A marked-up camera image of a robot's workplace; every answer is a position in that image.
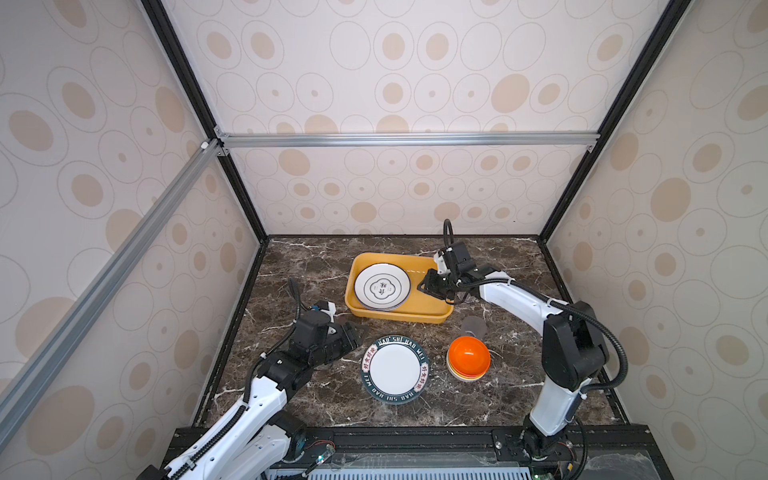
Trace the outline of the white plate quatrefoil pattern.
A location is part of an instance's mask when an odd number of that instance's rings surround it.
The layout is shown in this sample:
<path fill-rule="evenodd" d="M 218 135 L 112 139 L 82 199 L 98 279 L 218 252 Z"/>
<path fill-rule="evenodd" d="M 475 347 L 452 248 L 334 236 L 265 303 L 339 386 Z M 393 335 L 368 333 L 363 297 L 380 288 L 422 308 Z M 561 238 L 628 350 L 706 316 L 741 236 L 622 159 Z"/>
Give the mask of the white plate quatrefoil pattern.
<path fill-rule="evenodd" d="M 401 267 L 376 263 L 364 268 L 354 282 L 358 301 L 368 310 L 392 311 L 410 295 L 411 280 Z"/>

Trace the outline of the white plate green rim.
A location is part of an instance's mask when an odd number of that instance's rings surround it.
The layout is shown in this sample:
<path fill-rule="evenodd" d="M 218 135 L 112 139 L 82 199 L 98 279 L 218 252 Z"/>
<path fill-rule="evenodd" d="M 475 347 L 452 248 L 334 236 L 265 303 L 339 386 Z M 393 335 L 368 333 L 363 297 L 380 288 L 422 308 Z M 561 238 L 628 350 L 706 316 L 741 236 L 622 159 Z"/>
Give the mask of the white plate green rim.
<path fill-rule="evenodd" d="M 404 335 L 375 340 L 360 362 L 363 388 L 374 399 L 390 405 L 404 405 L 418 398 L 430 373 L 431 361 L 425 349 Z"/>

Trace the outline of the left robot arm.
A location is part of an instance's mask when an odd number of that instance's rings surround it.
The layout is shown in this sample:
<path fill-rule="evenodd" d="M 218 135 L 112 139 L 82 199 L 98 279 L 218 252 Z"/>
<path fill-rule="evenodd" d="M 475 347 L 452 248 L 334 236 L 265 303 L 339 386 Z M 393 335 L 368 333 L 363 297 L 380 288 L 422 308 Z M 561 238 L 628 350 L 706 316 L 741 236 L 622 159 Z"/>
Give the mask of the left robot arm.
<path fill-rule="evenodd" d="M 298 456 L 305 425 L 285 406 L 317 367 L 359 348 L 365 333 L 355 322 L 337 322 L 331 302 L 298 308 L 289 332 L 251 367 L 235 404 L 165 467 L 149 465 L 138 477 L 256 479 L 273 464 Z"/>

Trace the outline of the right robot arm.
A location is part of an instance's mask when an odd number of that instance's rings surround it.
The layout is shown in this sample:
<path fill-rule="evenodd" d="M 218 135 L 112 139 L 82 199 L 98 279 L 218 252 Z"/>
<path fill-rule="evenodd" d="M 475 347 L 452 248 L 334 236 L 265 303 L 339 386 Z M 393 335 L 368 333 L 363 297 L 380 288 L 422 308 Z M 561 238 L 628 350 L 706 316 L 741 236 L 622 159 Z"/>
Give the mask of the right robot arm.
<path fill-rule="evenodd" d="M 541 335 L 545 381 L 527 415 L 524 433 L 554 441 L 574 419 L 587 394 L 618 387 L 629 361 L 618 337 L 585 302 L 553 299 L 490 265 L 479 265 L 462 242 L 449 241 L 434 255 L 418 290 L 453 303 L 468 296 L 503 308 Z"/>

